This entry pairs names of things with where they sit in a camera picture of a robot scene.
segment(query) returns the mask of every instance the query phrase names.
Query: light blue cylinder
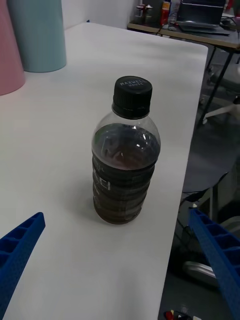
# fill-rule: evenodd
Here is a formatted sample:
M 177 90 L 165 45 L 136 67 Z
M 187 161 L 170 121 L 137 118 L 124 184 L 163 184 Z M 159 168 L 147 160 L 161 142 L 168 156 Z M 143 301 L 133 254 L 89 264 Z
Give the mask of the light blue cylinder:
M 8 0 L 21 56 L 28 72 L 51 72 L 66 63 L 61 0 Z

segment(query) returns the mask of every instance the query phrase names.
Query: white table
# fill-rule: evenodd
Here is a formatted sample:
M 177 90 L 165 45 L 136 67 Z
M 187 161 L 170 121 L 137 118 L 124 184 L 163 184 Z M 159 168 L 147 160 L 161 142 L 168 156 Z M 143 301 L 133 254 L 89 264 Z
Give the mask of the white table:
M 66 48 L 65 68 L 0 97 L 0 237 L 46 222 L 4 320 L 156 320 L 207 48 L 92 23 Z M 162 148 L 140 215 L 116 226 L 93 207 L 91 138 L 125 75 L 152 83 Z

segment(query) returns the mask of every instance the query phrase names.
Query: white wall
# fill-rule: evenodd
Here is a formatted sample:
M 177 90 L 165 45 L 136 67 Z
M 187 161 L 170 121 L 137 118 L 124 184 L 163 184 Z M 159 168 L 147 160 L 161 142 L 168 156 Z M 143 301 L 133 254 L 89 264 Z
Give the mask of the white wall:
M 138 0 L 62 0 L 64 27 L 86 22 L 125 29 Z

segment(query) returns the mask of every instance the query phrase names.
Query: pink cylinder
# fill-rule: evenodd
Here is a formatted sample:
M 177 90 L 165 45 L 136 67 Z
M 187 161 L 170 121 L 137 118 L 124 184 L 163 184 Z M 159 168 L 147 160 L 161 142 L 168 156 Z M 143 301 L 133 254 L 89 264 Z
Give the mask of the pink cylinder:
M 7 1 L 0 0 L 0 95 L 19 89 L 24 83 L 24 70 Z

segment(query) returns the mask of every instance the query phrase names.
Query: small bottle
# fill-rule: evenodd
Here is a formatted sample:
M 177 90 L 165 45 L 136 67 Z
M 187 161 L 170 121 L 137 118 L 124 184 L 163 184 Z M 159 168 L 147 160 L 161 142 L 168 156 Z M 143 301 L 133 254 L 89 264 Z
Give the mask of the small bottle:
M 159 132 L 148 116 L 152 91 L 143 78 L 119 78 L 112 112 L 93 134 L 94 207 L 112 224 L 126 224 L 140 213 L 159 157 Z

